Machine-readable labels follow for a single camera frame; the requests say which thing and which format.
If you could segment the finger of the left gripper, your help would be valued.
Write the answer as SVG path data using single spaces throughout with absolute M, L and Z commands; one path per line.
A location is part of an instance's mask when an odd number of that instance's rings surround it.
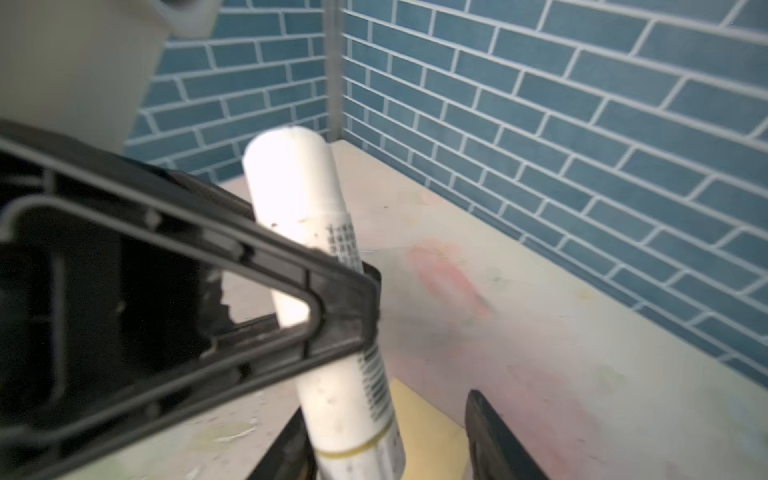
M 1 475 L 52 479 L 370 347 L 380 272 L 242 199 L 1 125 Z

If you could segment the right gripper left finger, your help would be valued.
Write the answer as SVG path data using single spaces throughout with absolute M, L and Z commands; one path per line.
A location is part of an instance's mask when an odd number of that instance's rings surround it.
M 315 480 L 317 462 L 301 409 L 297 409 L 247 480 Z

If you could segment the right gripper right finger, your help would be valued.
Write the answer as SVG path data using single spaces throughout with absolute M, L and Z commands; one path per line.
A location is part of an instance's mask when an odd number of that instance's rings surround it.
M 549 479 L 478 390 L 467 396 L 465 427 L 473 479 Z

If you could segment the yellow envelope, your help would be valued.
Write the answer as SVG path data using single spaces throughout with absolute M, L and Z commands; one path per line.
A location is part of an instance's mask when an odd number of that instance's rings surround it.
M 465 429 L 399 380 L 389 386 L 406 452 L 403 479 L 466 479 Z

